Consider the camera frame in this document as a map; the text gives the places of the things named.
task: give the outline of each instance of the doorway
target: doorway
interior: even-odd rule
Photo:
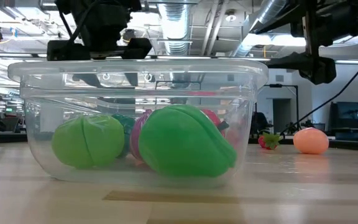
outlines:
[[[291,99],[273,99],[273,130],[282,132],[291,122]]]

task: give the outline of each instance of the orange toy peach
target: orange toy peach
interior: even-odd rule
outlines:
[[[322,154],[328,149],[327,135],[315,128],[298,131],[293,137],[294,146],[305,154]]]

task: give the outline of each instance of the silver ventilation duct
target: silver ventilation duct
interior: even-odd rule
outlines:
[[[253,47],[252,45],[247,45],[247,35],[249,31],[255,26],[259,21],[262,24],[265,24],[269,20],[275,18],[277,14],[285,7],[288,0],[264,0],[260,7],[260,10],[255,14],[247,16],[246,21],[244,22],[243,34],[245,35],[244,40],[233,52],[233,57],[245,57]]]
[[[158,9],[162,17],[162,33],[164,39],[174,40],[166,41],[165,49],[168,55],[187,55],[190,48],[189,42],[181,42],[187,40],[190,25],[190,6],[187,4],[158,4]],[[172,73],[172,88],[186,88],[191,76],[182,73]]]

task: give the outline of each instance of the clear plastic container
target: clear plastic container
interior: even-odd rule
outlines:
[[[32,154],[52,177],[215,187],[244,160],[267,67],[241,59],[16,63]]]

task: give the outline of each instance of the table surface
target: table surface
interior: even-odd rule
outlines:
[[[54,180],[27,143],[0,144],[0,223],[358,224],[358,151],[250,146],[227,187],[177,190]]]

